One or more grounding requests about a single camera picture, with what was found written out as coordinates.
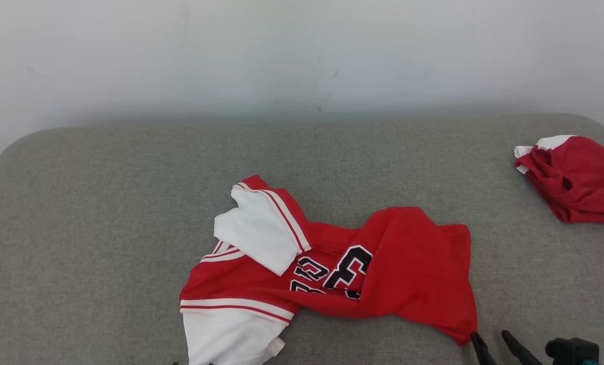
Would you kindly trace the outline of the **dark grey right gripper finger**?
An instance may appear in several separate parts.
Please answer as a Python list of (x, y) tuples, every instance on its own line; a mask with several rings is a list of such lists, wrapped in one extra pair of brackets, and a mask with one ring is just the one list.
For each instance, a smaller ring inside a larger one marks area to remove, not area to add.
[(486, 342), (477, 332), (471, 333), (471, 343), (473, 344), (474, 351), (476, 352), (476, 356), (480, 365), (497, 364), (495, 359), (490, 354), (489, 347), (487, 346)]
[(504, 343), (510, 350), (510, 353), (517, 358), (522, 365), (542, 365), (543, 363), (538, 360), (532, 352), (524, 347), (516, 338), (507, 330), (501, 331), (501, 337), (503, 337)]

